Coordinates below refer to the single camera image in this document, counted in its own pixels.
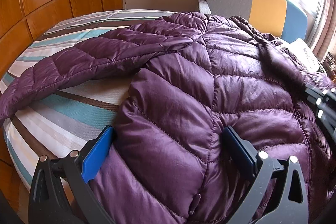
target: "zipper pull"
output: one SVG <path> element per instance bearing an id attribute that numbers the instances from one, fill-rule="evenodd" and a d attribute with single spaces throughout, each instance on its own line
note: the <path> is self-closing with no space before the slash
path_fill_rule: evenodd
<path id="1" fill-rule="evenodd" d="M 195 213 L 196 207 L 198 206 L 200 200 L 201 200 L 201 194 L 196 194 L 196 196 L 194 196 L 194 199 L 190 204 L 189 215 L 193 215 Z"/>

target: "beige curtain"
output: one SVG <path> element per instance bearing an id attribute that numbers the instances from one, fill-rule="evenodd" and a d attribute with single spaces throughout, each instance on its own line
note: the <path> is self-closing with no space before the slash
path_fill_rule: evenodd
<path id="1" fill-rule="evenodd" d="M 326 0 L 324 10 L 325 24 L 313 49 L 313 53 L 320 62 L 323 62 L 329 49 L 335 45 L 336 0 Z"/>

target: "quilted jacket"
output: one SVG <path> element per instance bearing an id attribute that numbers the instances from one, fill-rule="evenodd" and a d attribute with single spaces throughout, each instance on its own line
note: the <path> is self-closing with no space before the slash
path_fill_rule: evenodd
<path id="1" fill-rule="evenodd" d="M 225 220 L 247 186 L 221 143 L 228 125 L 271 157 L 298 157 L 310 219 L 327 202 L 330 148 L 303 90 L 332 84 L 240 17 L 174 14 L 62 50 L 11 83 L 0 98 L 0 124 L 57 89 L 130 74 L 117 140 L 90 183 L 117 224 Z"/>

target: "multicolored headboard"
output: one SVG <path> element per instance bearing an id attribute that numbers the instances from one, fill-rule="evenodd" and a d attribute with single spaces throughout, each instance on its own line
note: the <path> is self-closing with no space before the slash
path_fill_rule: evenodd
<path id="1" fill-rule="evenodd" d="M 307 15 L 291 0 L 207 0 L 207 4 L 212 14 L 242 16 L 260 32 L 288 43 L 305 39 Z"/>

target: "bed sheet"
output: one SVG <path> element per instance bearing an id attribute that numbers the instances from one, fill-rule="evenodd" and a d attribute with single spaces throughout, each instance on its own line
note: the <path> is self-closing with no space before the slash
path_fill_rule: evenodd
<path id="1" fill-rule="evenodd" d="M 47 56 L 110 30 L 171 14 L 173 12 L 156 10 L 117 10 L 62 21 L 16 59 L 0 81 L 0 92 L 3 93 L 27 68 Z M 5 121 L 4 138 L 14 166 L 28 190 L 40 156 L 65 157 L 71 150 L 80 150 L 107 124 L 113 123 L 119 105 L 128 96 L 130 80 L 90 80 L 58 90 Z"/>

